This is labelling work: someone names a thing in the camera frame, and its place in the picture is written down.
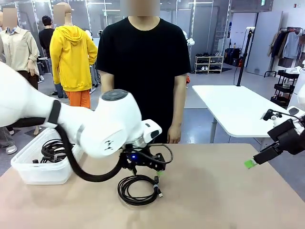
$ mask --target brown tabletop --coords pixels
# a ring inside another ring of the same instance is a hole
[[[23,184],[10,168],[0,177],[0,229],[303,229],[305,203],[268,164],[247,170],[257,154],[247,144],[169,145],[174,160],[160,178],[163,198],[150,205],[127,206],[117,194],[121,172],[103,183],[74,174],[64,185]],[[154,153],[163,148],[155,147]],[[91,173],[110,171],[118,154],[83,157]],[[155,172],[138,168],[153,178]],[[132,194],[149,194],[138,182]]]

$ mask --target human hand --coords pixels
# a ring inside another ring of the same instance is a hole
[[[181,140],[181,126],[171,125],[167,132],[167,143],[177,144]]]
[[[29,59],[28,62],[28,72],[30,73],[31,76],[35,75],[35,63],[34,61]]]

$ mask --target clear storage box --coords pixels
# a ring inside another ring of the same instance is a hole
[[[47,128],[11,159],[11,166],[18,171],[24,183],[29,185],[59,185],[64,184],[69,179],[72,168],[68,158],[64,158],[57,163],[33,164],[32,162],[34,159],[39,162],[42,159],[41,148],[45,142],[58,138],[60,136],[56,130]],[[75,159],[79,161],[83,150],[75,145],[72,152]]]

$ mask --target black shirt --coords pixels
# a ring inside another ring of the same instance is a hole
[[[163,19],[149,31],[136,29],[128,18],[109,25],[100,38],[96,69],[114,75],[115,89],[133,94],[142,119],[160,125],[166,142],[174,78],[191,71],[182,30]]]
[[[48,58],[50,57],[50,43],[54,29],[44,29],[39,32],[39,42],[43,49],[46,50]]]

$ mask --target short sleeve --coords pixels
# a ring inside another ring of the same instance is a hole
[[[179,76],[189,73],[191,71],[190,57],[189,57],[189,49],[187,46],[187,42],[182,30],[179,28],[175,37],[172,38],[172,41],[175,41],[175,47],[172,55],[174,68],[172,68],[173,72],[171,75]]]
[[[112,30],[106,27],[102,33],[97,51],[96,69],[114,75],[114,47]]]

